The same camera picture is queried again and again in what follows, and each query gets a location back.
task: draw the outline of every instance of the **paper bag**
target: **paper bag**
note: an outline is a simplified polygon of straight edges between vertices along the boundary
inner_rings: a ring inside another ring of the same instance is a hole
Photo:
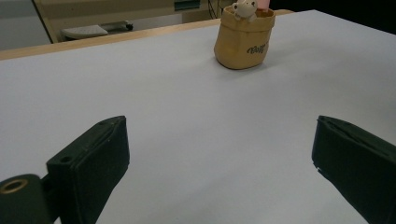
[[[231,69],[261,64],[268,51],[271,30],[275,25],[273,10],[257,10],[257,19],[236,20],[232,7],[224,8],[214,51],[219,63]]]

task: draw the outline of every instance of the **wooden table edge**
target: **wooden table edge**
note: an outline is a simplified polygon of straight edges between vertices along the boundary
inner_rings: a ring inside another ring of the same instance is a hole
[[[286,10],[286,9],[275,10],[275,13],[277,16],[290,14],[292,12],[293,11]],[[39,54],[64,51],[64,50],[69,50],[69,49],[80,49],[80,48],[85,48],[85,47],[117,43],[117,42],[121,42],[121,41],[139,39],[139,38],[155,36],[155,35],[165,35],[165,34],[170,34],[170,33],[178,32],[178,31],[185,31],[185,30],[202,28],[202,27],[206,27],[206,26],[219,25],[219,24],[220,24],[220,19],[209,20],[209,21],[195,21],[195,22],[189,22],[189,23],[183,23],[183,24],[171,25],[171,26],[164,26],[164,27],[158,27],[158,28],[147,29],[147,30],[133,31],[133,32],[118,34],[118,35],[104,35],[104,36],[98,36],[98,37],[94,37],[94,38],[87,38],[87,39],[81,39],[81,40],[75,40],[75,41],[66,41],[66,42],[56,43],[56,44],[27,47],[27,48],[21,48],[21,49],[8,49],[8,50],[0,51],[0,61],[7,60],[7,59],[21,58],[21,57],[26,57],[26,56],[33,56],[33,55],[39,55]]]

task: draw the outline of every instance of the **brass grommet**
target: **brass grommet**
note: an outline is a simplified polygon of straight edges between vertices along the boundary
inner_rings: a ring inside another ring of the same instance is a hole
[[[6,183],[0,188],[1,194],[14,193],[20,189],[23,189],[27,185],[27,179],[14,179]]]

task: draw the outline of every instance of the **toy head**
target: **toy head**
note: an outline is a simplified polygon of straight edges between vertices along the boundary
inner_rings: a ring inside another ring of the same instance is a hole
[[[257,5],[256,0],[238,0],[233,4],[233,10],[238,16],[248,18],[256,12]]]

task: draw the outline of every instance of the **table surface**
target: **table surface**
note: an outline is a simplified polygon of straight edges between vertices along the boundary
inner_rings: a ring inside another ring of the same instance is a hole
[[[215,59],[218,25],[0,61],[0,179],[127,118],[131,165],[97,223],[361,224],[311,160],[319,115],[395,145],[396,37],[276,17],[263,64]]]

